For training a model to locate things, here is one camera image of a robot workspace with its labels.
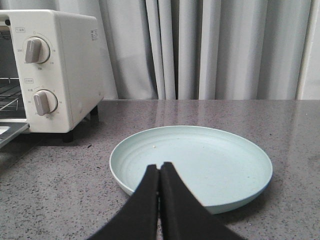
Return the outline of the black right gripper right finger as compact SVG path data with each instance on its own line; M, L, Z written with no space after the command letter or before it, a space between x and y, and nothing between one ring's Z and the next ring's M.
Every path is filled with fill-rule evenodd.
M165 240L242 240L193 196L171 162L160 169L160 218Z

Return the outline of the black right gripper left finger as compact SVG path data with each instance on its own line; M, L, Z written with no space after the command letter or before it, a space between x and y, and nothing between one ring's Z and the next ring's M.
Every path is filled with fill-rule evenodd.
M90 240L155 240L159 208L159 170L148 165L141 182L121 210Z

